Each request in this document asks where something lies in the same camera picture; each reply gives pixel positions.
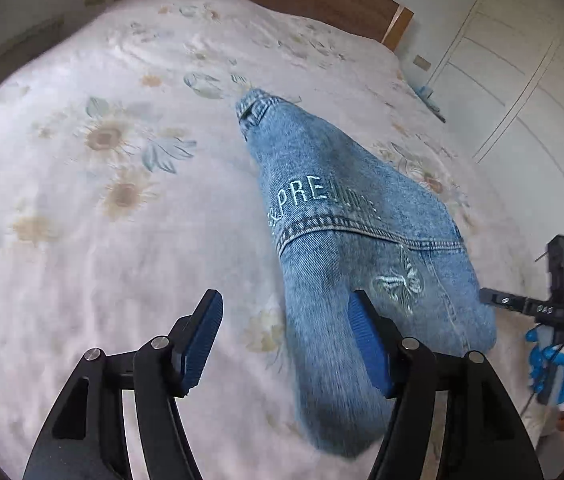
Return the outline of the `blue gloved right hand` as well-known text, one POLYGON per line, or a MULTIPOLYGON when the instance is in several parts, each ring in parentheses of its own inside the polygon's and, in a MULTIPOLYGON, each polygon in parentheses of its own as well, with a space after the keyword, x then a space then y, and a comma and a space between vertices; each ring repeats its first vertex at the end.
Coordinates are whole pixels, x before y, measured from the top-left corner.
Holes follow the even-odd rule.
POLYGON ((556 406, 564 415, 564 342, 551 344, 551 327, 538 325, 525 334, 533 344, 528 363, 532 393, 541 404, 556 406))

